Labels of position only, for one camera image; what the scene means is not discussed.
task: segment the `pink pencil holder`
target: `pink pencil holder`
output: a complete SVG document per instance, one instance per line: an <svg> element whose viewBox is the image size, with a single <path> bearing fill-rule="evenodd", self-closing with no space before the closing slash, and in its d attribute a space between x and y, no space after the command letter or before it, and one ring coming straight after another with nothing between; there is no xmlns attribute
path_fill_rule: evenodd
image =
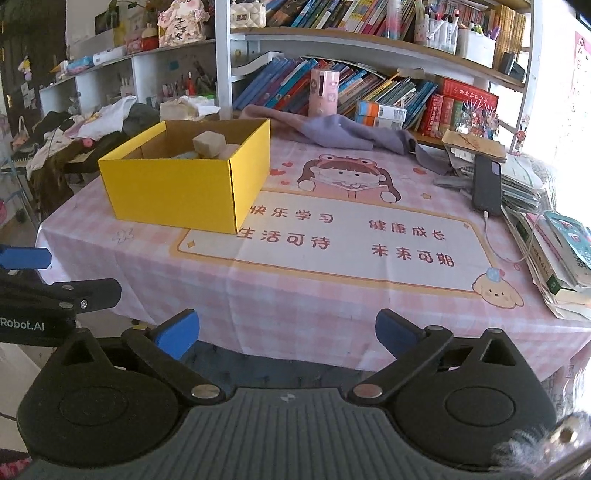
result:
<svg viewBox="0 0 591 480"><path fill-rule="evenodd" d="M339 99L339 72L313 69L308 116L335 115Z"/></svg>

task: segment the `white cable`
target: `white cable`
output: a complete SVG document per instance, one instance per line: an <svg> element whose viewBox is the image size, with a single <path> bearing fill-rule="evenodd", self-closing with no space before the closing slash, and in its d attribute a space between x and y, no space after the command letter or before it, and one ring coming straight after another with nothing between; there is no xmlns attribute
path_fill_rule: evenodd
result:
<svg viewBox="0 0 591 480"><path fill-rule="evenodd" d="M487 231L487 226L488 226L488 212L485 211L484 212L484 237L486 239L486 243L488 244L489 248L492 250L492 252L499 257L501 260L504 260L505 262L509 262L509 263L520 263L523 262L523 260L527 259L530 256L530 251L531 251L531 246L534 243L534 236L535 236L535 228L538 226L538 222L540 221L540 219L544 216L544 214L546 212L553 212L554 210L544 210L543 212L540 212L538 214L538 218L535 219L535 223L534 226L531 229L531 235L530 235L530 239L528 240L528 244L527 244L527 249L525 250L525 255L520 258L519 260L511 260L509 258L505 258L502 255L500 255L499 253L497 253L497 251L493 248L491 241L488 238L488 231Z"/></svg>

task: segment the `dark door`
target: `dark door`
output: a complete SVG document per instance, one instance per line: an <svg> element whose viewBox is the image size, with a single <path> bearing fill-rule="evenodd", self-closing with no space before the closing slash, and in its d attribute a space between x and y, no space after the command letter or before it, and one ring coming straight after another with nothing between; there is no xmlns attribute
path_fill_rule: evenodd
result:
<svg viewBox="0 0 591 480"><path fill-rule="evenodd" d="M0 73L12 134L23 116L32 131L41 120L40 86L55 80L49 73L55 61L66 59L66 0L6 0L0 7ZM18 71L25 55L31 61L36 108L25 108L21 86L25 76Z"/></svg>

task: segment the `stack of papers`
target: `stack of papers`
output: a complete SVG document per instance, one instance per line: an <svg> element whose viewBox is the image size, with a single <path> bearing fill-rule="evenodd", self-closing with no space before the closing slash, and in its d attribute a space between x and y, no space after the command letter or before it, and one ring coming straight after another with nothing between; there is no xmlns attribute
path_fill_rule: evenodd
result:
<svg viewBox="0 0 591 480"><path fill-rule="evenodd" d="M591 269L579 256L584 254L577 252L588 253L585 250L589 242L588 230L576 220L555 213L543 214L537 224L537 216L533 214L507 207L503 208L503 214L524 255L533 235L527 264L548 308L558 318L591 320ZM570 233L573 242L580 243L581 247L573 249L559 228L553 225L555 222L568 230L566 236Z"/></svg>
<svg viewBox="0 0 591 480"><path fill-rule="evenodd" d="M450 161L458 176L471 179L474 154L459 148L451 148L450 153ZM512 210L537 211L544 184L534 173L528 158L507 155L506 162L500 165L503 203Z"/></svg>

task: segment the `cartoon puppy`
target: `cartoon puppy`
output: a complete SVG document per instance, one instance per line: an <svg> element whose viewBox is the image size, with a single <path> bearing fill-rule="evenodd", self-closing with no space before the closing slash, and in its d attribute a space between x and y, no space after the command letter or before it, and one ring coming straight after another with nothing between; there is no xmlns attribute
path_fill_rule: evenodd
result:
<svg viewBox="0 0 591 480"><path fill-rule="evenodd" d="M503 274L504 272L498 268L489 268L472 284L472 290L495 307L502 309L522 307L524 304L521 295L501 278Z"/></svg>
<svg viewBox="0 0 591 480"><path fill-rule="evenodd" d="M304 165L298 187L332 199L396 203L401 198L388 170L367 158L319 155Z"/></svg>

